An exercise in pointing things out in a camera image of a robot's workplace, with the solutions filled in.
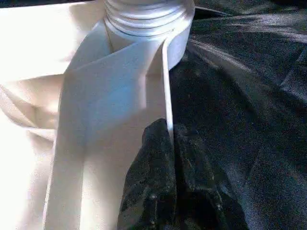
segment white plastic strip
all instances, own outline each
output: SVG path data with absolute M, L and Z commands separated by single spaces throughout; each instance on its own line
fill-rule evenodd
M 119 6 L 124 1 L 107 2 Z M 194 3 L 170 2 L 184 6 L 185 16 L 168 25 L 168 31 L 158 33 L 158 26 L 154 36 L 144 36 L 136 27 L 127 34 L 110 16 L 106 24 L 97 24 L 73 58 L 60 100 L 44 229 L 115 229 L 125 176 L 143 130 L 164 117 L 172 131 L 168 70 L 183 56 Z M 165 1 L 153 3 L 142 1 L 138 15 L 146 11 L 152 18 L 147 9 L 167 7 Z M 138 6 L 132 0 L 124 4 Z

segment shiny black cloth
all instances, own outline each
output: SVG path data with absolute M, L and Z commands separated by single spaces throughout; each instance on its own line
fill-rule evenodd
M 161 197 L 157 207 L 175 205 L 175 212 L 164 219 L 151 210 L 160 218 L 142 224 L 135 218 L 133 228 L 307 229 L 307 11 L 260 9 L 196 15 L 186 53 L 170 71 L 174 151 L 164 151 L 154 166 L 173 165 L 175 174 L 147 175 L 176 182 L 176 196 L 151 187 Z M 139 154 L 161 148 L 144 142 Z M 138 181 L 128 172 L 123 203 L 136 194 L 131 176 Z

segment black satin fabric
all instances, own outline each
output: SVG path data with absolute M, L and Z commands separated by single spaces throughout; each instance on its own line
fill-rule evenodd
M 172 196 L 151 187 L 155 205 L 175 211 L 164 219 L 151 209 L 160 218 L 135 218 L 131 229 L 307 229 L 307 11 L 251 8 L 198 9 L 186 53 L 170 71 L 174 151 L 163 152 L 161 165 L 133 164 L 156 167 L 147 178 L 176 183 Z M 159 143 L 144 142 L 139 154 L 160 156 Z M 155 174 L 165 163 L 175 173 Z M 130 177 L 138 174 L 128 172 L 124 194 L 144 199 Z

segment black fabric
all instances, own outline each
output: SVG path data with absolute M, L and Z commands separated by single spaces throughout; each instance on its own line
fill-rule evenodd
M 307 229 L 306 22 L 306 10 L 194 21 L 170 72 L 174 122 L 199 132 L 226 218 L 242 208 L 251 230 Z
M 307 11 L 236 7 L 245 15 L 198 12 L 170 71 L 174 163 L 133 164 L 174 166 L 147 177 L 176 181 L 174 215 L 153 229 L 307 229 Z
M 176 207 L 175 156 L 166 121 L 144 131 L 142 148 L 125 180 L 118 229 L 156 229 L 171 225 Z

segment white fabric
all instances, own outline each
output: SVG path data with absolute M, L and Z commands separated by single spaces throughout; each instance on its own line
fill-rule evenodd
M 7 221 L 6 229 L 116 228 L 124 178 L 141 146 L 144 128 L 164 117 L 172 131 L 168 70 L 183 55 L 194 14 L 193 1 L 183 2 L 184 15 L 173 17 L 175 21 L 167 27 L 154 21 L 158 25 L 156 32 L 161 27 L 162 33 L 155 32 L 159 36 L 146 37 L 140 28 L 134 28 L 131 34 L 141 36 L 130 36 L 104 18 L 84 39 L 64 75 L 34 76 L 35 79 L 2 84 L 4 127 L 14 130 L 7 135 L 7 147 L 19 143 L 15 148 L 20 151 L 15 152 L 24 157 L 24 164 L 11 161 L 15 163 L 11 171 L 17 172 L 17 167 L 23 166 L 23 172 L 28 172 L 21 173 L 26 181 L 24 193 L 31 190 L 29 186 L 39 193 L 35 196 L 33 192 L 28 200 L 39 203 L 35 212 L 27 216 L 33 209 L 24 205 L 18 217 Z M 162 10 L 164 3 L 156 3 Z M 137 12 L 150 13 L 148 7 L 143 4 Z M 48 157 L 37 163 L 42 153 Z M 48 176 L 42 226 L 42 199 Z M 43 188 L 38 189 L 36 181 Z

